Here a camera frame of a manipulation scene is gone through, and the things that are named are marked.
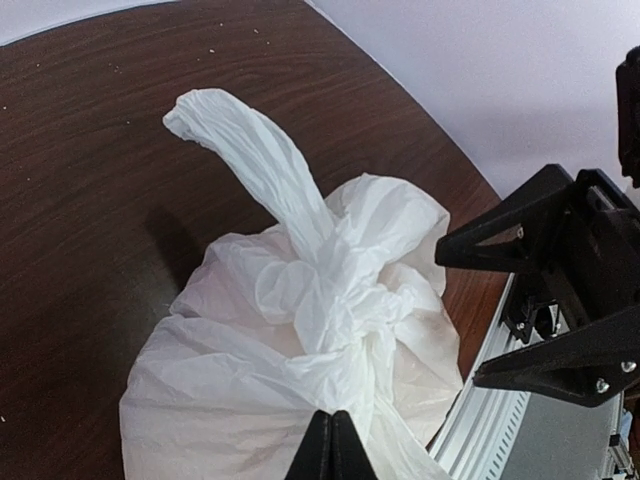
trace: brown table surface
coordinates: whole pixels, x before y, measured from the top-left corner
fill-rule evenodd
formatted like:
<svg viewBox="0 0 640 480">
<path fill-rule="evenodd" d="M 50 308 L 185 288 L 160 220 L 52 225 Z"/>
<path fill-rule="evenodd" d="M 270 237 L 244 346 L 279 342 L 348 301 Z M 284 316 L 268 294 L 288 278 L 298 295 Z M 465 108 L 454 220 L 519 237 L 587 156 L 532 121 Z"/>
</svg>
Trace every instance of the brown table surface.
<svg viewBox="0 0 640 480">
<path fill-rule="evenodd" d="M 273 223 L 222 161 L 161 123 L 178 95 L 213 86 L 283 127 L 323 194 L 394 175 L 453 226 L 498 201 L 406 92 L 298 1 L 145 7 L 1 48 L 0 478 L 123 478 L 118 400 L 139 349 L 208 243 Z M 449 272 L 464 375 L 503 285 Z"/>
</svg>

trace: metal screw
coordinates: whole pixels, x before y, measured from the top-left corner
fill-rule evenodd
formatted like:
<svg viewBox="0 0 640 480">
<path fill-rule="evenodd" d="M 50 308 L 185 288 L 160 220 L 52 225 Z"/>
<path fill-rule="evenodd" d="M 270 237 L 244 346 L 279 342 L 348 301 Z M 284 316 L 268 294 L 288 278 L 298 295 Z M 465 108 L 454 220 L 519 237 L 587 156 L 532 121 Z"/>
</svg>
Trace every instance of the metal screw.
<svg viewBox="0 0 640 480">
<path fill-rule="evenodd" d="M 599 378 L 596 382 L 596 391 L 598 393 L 606 393 L 610 387 L 611 385 L 609 385 L 604 378 Z"/>
<path fill-rule="evenodd" d="M 636 367 L 637 367 L 637 366 L 638 366 L 638 365 L 636 364 L 636 362 L 622 362 L 622 363 L 620 364 L 620 368 L 622 369 L 622 371 L 623 371 L 624 373 L 631 373 L 631 372 L 633 372 L 633 371 L 636 369 Z"/>
</svg>

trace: white plastic bag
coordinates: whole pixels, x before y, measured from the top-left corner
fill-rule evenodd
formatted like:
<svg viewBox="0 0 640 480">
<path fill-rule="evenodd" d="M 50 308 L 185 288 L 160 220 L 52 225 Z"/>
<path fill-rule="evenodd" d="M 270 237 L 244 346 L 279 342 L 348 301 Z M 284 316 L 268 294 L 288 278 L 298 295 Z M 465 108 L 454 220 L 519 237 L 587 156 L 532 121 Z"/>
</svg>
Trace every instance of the white plastic bag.
<svg viewBox="0 0 640 480">
<path fill-rule="evenodd" d="M 448 213 L 370 175 L 324 201 L 287 135 L 222 90 L 182 95 L 164 123 L 278 224 L 212 243 L 140 353 L 120 403 L 127 478 L 284 478 L 322 409 L 350 413 L 380 479 L 448 479 L 424 448 L 462 387 L 433 262 Z"/>
</svg>

